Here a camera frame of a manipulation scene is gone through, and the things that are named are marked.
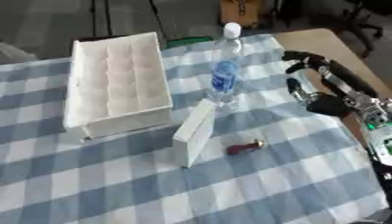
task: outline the green object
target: green object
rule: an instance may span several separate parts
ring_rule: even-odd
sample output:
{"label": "green object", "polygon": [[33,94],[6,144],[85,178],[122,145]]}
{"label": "green object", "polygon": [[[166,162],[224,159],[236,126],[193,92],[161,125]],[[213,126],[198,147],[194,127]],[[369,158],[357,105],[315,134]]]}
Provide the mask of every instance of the green object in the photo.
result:
{"label": "green object", "polygon": [[206,42],[211,40],[214,39],[211,37],[191,37],[191,38],[172,39],[167,41],[167,48],[172,48],[176,46],[187,46],[194,43]]}
{"label": "green object", "polygon": [[389,155],[392,155],[392,147],[387,145],[387,150]]}
{"label": "green object", "polygon": [[373,124],[370,124],[370,123],[369,123],[369,124],[367,125],[367,128],[370,129],[370,130],[374,130],[374,129],[375,129],[375,126],[374,126]]}

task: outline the chair leg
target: chair leg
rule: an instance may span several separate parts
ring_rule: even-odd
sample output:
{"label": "chair leg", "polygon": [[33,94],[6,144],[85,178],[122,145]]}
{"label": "chair leg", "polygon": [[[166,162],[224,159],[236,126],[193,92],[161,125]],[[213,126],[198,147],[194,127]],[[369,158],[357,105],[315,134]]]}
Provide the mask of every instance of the chair leg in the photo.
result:
{"label": "chair leg", "polygon": [[355,35],[360,42],[362,42],[362,44],[365,46],[365,51],[362,52],[362,58],[366,58],[370,52],[373,51],[374,46],[372,44],[372,42],[370,41],[370,39],[368,38],[368,36],[366,36],[366,34],[361,30],[361,28],[357,25],[350,25],[348,27],[348,30]]}

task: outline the robot finger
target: robot finger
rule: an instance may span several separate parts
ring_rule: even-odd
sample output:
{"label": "robot finger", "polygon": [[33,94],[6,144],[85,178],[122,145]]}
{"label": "robot finger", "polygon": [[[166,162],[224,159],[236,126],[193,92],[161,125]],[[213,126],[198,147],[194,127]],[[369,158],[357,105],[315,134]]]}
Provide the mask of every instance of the robot finger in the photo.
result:
{"label": "robot finger", "polygon": [[293,74],[298,70],[306,68],[306,64],[304,62],[298,62],[297,64],[286,69],[287,74]]}
{"label": "robot finger", "polygon": [[301,88],[301,83],[294,78],[289,78],[286,80],[287,89],[289,90],[289,94],[292,94],[298,88]]}
{"label": "robot finger", "polygon": [[324,93],[318,93],[318,99],[307,105],[306,109],[312,113],[339,118],[343,118],[351,112],[343,99]]}
{"label": "robot finger", "polygon": [[285,51],[282,60],[304,60],[308,57],[306,52]]}

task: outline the blue and white checkered tablecloth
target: blue and white checkered tablecloth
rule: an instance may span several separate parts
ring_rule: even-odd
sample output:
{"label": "blue and white checkered tablecloth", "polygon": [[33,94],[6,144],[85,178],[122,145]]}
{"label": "blue and white checkered tablecloth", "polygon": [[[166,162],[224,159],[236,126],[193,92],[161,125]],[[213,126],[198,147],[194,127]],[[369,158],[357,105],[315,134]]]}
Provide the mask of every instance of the blue and white checkered tablecloth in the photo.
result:
{"label": "blue and white checkered tablecloth", "polygon": [[[191,169],[172,135],[209,86],[212,43],[163,51],[172,124],[84,144],[62,127],[69,59],[0,66],[0,223],[347,223],[386,207],[346,128],[288,95],[281,46],[243,40],[239,108]],[[254,138],[268,147],[224,154]]]}

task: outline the robotic arm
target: robotic arm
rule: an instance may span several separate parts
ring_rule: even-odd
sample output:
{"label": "robotic arm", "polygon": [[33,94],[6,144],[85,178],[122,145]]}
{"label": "robotic arm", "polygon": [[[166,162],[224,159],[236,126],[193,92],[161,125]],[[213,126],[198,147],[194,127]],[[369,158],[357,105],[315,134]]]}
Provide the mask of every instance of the robotic arm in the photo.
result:
{"label": "robotic arm", "polygon": [[298,80],[288,78],[289,93],[300,104],[308,111],[326,116],[341,118],[354,112],[373,159],[392,166],[392,99],[380,100],[375,90],[359,76],[323,56],[287,51],[283,60],[297,61],[286,70],[287,74],[311,68],[320,74],[323,85],[334,93],[307,93]]}

